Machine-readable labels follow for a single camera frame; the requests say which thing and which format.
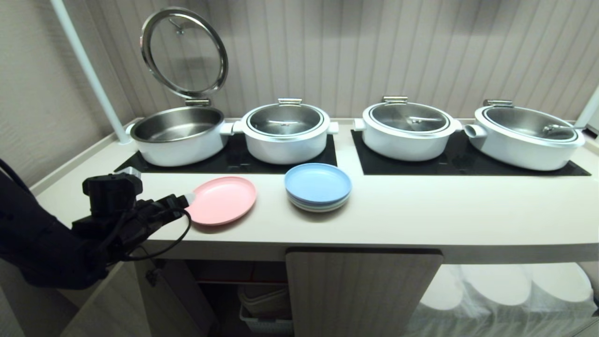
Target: white pole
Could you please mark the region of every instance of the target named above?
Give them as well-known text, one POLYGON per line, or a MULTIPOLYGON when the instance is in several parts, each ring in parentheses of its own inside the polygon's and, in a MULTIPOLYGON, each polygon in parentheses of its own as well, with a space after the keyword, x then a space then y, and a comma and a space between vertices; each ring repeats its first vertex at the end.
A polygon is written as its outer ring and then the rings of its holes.
POLYGON ((100 102, 102 109, 104 109, 104 113, 106 114, 110 125, 112 125, 116 136, 119 138, 119 142, 121 144, 130 143, 131 139, 125 134, 123 125, 120 123, 119 117, 116 115, 112 104, 110 104, 110 100, 108 99, 108 96, 106 96, 106 92, 104 92, 104 88, 102 88, 102 84, 100 83, 96 72, 93 70, 92 63, 89 62, 89 58, 85 53, 81 40, 79 40, 79 36, 77 36, 77 31, 73 26, 69 13, 66 11, 65 4, 62 0, 51 1, 54 11, 58 16, 58 20, 60 21, 60 25, 62 26, 62 29, 64 29, 66 37, 69 39, 73 51, 75 51, 75 55, 81 64, 89 84, 92 86, 94 93, 96 93, 96 97, 98 97, 98 101, 100 102))
POLYGON ((575 127, 585 127, 586 124, 589 124, 589 121, 593 117, 593 115, 599 110, 599 86, 595 89, 593 96, 587 102, 585 108, 582 110, 582 113, 574 123, 575 127))

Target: stack of plates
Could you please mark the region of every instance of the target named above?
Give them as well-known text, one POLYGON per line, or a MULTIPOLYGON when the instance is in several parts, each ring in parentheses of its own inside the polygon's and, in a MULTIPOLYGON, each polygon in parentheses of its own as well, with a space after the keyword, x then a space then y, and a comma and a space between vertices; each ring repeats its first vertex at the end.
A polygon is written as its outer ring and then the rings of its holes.
POLYGON ((336 166, 310 163, 298 165, 285 174, 289 201, 309 212, 330 212, 349 199, 352 182, 336 166))

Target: pot lid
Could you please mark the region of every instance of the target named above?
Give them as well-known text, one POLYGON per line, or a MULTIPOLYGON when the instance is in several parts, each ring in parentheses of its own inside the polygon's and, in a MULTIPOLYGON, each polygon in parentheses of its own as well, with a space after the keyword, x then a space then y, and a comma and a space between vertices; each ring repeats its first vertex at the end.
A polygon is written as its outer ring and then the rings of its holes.
POLYGON ((370 110, 370 117, 377 123, 402 132, 436 133, 449 126, 447 116, 433 107, 408 103, 407 97, 385 96, 385 104, 370 110))
POLYGON ((300 98, 279 98, 278 104, 252 112, 247 126, 257 133, 275 137, 297 136, 321 126, 323 115, 301 102, 300 98))
POLYGON ((205 98, 225 82, 225 45, 204 18, 188 9, 167 7, 152 14, 143 25, 140 44, 152 75, 181 97, 205 98))
POLYGON ((569 142, 576 139, 572 124, 536 110, 514 107, 508 100, 485 100, 483 116, 493 124, 511 132, 552 142, 569 142))

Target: wooden cabinet door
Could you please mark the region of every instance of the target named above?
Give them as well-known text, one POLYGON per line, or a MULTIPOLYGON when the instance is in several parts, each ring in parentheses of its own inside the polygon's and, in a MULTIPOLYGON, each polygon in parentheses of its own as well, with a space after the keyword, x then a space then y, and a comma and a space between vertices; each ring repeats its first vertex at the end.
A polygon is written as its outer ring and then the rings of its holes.
POLYGON ((149 260, 119 263, 62 332, 62 337, 207 336, 149 260))
POLYGON ((443 256, 295 249, 286 261, 296 337, 397 337, 443 256))

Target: blue plate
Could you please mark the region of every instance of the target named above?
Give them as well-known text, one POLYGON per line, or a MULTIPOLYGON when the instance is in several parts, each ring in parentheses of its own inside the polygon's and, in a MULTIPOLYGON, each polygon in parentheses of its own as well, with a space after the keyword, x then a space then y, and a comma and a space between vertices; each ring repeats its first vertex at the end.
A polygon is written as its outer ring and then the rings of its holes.
POLYGON ((352 181, 336 166, 310 163, 287 171, 285 188, 295 198, 308 203, 332 203, 350 193, 352 181))

